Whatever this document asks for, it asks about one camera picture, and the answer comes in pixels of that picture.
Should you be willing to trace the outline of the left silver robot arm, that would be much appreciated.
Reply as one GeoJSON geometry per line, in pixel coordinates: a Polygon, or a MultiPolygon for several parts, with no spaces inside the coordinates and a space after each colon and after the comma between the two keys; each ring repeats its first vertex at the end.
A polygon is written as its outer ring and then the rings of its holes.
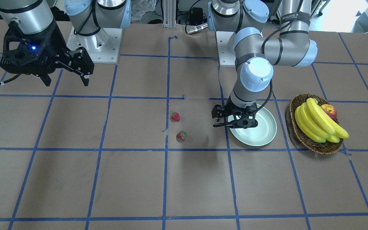
{"type": "Polygon", "coordinates": [[[226,105],[215,105],[214,127],[257,127],[256,115],[272,95],[275,65],[308,66],[317,56],[315,41],[309,39],[310,0],[283,0],[280,28],[269,36],[262,28],[269,18],[268,6],[260,0],[213,0],[208,3],[208,28],[233,32],[230,47],[235,55],[237,80],[226,105]],[[270,88],[265,102],[257,106],[261,92],[270,88]]]}

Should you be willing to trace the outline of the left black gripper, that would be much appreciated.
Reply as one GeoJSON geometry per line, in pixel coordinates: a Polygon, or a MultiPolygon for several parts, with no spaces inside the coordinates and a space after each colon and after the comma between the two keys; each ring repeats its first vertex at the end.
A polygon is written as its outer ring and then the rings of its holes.
{"type": "Polygon", "coordinates": [[[258,126],[256,119],[257,104],[254,102],[251,106],[241,108],[236,106],[232,101],[227,101],[225,106],[215,105],[211,111],[211,116],[219,122],[222,118],[226,118],[226,122],[214,124],[213,127],[229,127],[237,128],[255,128],[258,126]]]}

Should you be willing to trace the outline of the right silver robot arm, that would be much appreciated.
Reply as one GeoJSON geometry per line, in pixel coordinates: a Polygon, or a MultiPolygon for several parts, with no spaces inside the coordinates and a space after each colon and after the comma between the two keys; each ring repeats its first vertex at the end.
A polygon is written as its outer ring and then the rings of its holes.
{"type": "Polygon", "coordinates": [[[105,28],[124,29],[131,22],[130,0],[66,0],[77,48],[70,49],[45,0],[0,0],[0,15],[8,24],[0,67],[16,80],[34,75],[50,86],[49,74],[65,69],[77,74],[84,86],[94,71],[92,52],[111,48],[105,28]]]}

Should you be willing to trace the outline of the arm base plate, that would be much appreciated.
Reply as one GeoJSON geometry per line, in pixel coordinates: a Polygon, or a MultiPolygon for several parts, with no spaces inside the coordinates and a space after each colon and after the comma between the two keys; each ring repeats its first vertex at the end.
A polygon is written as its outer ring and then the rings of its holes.
{"type": "Polygon", "coordinates": [[[95,35],[81,36],[74,34],[72,28],[67,46],[71,50],[86,48],[95,64],[118,64],[123,32],[119,28],[101,28],[95,35]]]}
{"type": "Polygon", "coordinates": [[[235,67],[234,32],[216,31],[219,65],[235,67]]]}

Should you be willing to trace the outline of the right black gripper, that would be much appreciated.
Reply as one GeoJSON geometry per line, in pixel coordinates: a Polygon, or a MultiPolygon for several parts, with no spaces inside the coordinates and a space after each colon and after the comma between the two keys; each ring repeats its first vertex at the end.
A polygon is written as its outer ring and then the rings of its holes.
{"type": "Polygon", "coordinates": [[[2,69],[12,74],[35,75],[49,87],[49,74],[62,68],[76,73],[88,87],[94,63],[86,48],[70,50],[67,47],[57,22],[51,22],[41,32],[28,35],[22,32],[16,21],[9,22],[8,27],[0,60],[2,69]]]}

